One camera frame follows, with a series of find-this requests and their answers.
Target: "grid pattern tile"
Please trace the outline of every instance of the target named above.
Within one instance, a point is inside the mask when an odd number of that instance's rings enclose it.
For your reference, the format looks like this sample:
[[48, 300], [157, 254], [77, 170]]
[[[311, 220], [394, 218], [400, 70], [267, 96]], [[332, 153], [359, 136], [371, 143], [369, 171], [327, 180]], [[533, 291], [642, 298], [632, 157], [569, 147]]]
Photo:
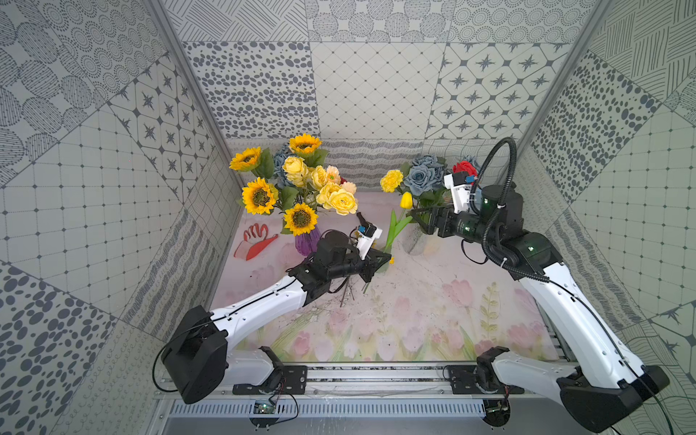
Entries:
[[1, 192], [2, 259], [114, 314], [182, 207], [107, 106]]
[[442, 45], [312, 44], [322, 138], [421, 139]]
[[695, 129], [660, 108], [572, 205], [646, 314], [696, 300]]

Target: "star pattern tile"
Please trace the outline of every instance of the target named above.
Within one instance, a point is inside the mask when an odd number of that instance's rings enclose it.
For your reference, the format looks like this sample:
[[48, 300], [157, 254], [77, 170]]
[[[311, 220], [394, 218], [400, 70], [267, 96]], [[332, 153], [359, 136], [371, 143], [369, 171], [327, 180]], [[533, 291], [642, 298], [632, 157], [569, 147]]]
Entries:
[[214, 144], [188, 85], [168, 54], [109, 104], [174, 195], [182, 203], [186, 201]]
[[519, 138], [569, 48], [551, 43], [448, 43], [425, 137]]

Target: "yellow tulip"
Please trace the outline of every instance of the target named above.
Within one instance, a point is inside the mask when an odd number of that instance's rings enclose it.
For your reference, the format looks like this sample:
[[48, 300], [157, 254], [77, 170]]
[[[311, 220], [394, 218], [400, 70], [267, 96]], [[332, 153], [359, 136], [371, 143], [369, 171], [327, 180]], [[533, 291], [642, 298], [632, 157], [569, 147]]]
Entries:
[[406, 192], [402, 195], [399, 206], [406, 210], [413, 208], [413, 196], [411, 195], [411, 192]]

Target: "sunflower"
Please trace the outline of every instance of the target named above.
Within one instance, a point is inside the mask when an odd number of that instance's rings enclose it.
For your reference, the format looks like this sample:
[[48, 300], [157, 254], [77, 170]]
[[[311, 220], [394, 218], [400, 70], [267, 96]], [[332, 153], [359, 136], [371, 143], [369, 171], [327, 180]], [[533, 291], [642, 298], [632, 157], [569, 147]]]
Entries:
[[319, 138], [306, 133], [290, 139], [290, 149], [297, 155], [311, 155], [321, 144]]
[[251, 214], [269, 214], [278, 202], [278, 190], [259, 177], [242, 189], [242, 201]]
[[261, 148], [247, 148], [243, 153], [237, 154], [230, 162], [230, 169], [235, 171], [251, 171], [261, 163]]
[[285, 210], [285, 227], [292, 231], [293, 235], [308, 234], [316, 225], [317, 213], [305, 203]]

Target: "floral mat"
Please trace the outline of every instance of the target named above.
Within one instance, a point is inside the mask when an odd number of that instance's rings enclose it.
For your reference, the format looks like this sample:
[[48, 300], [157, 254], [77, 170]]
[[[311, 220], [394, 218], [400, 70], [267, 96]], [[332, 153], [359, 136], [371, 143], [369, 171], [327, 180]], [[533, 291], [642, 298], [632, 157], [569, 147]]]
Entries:
[[[400, 211], [399, 196], [356, 197], [363, 216], [384, 228], [386, 239], [391, 210]], [[353, 214], [320, 214], [322, 231], [348, 233], [357, 224]], [[212, 308], [269, 287], [302, 261], [293, 236], [280, 234], [280, 225], [279, 214], [243, 215]], [[423, 235], [412, 252], [420, 255], [407, 254], [403, 245], [418, 238], [415, 231], [411, 224], [398, 236], [394, 263], [367, 289], [354, 276], [345, 294], [325, 294], [275, 319], [238, 348], [270, 346], [283, 361], [467, 361], [502, 345], [531, 358], [557, 359], [534, 299], [507, 272], [467, 260], [458, 237]], [[484, 258], [478, 245], [466, 249], [474, 260]]]

